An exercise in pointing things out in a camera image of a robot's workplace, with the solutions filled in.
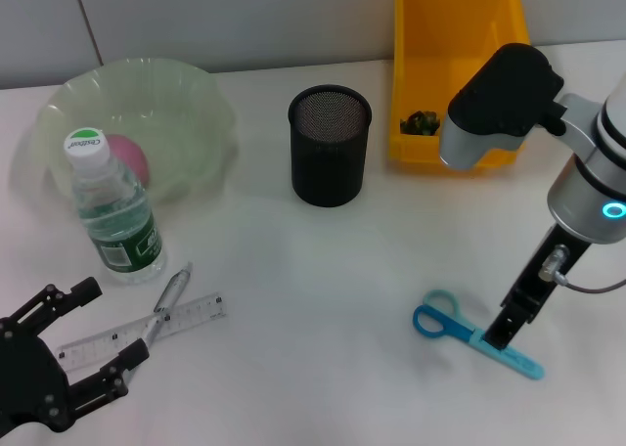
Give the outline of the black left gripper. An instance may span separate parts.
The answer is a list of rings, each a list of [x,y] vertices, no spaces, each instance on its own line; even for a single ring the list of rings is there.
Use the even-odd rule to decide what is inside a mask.
[[[38,335],[72,310],[102,295],[93,277],[64,293],[48,284],[11,316],[1,319],[1,432],[30,423],[62,432],[128,394],[123,375],[149,358],[137,339],[97,373],[69,386],[67,375]]]

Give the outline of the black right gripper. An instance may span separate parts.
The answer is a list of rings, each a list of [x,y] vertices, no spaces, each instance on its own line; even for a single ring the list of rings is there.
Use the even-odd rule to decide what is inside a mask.
[[[483,339],[497,350],[508,347],[526,322],[532,322],[557,286],[540,278],[540,270],[558,245],[564,245],[568,257],[560,267],[566,274],[591,245],[582,241],[559,224],[555,224],[534,251],[502,302],[498,317],[485,331]]]

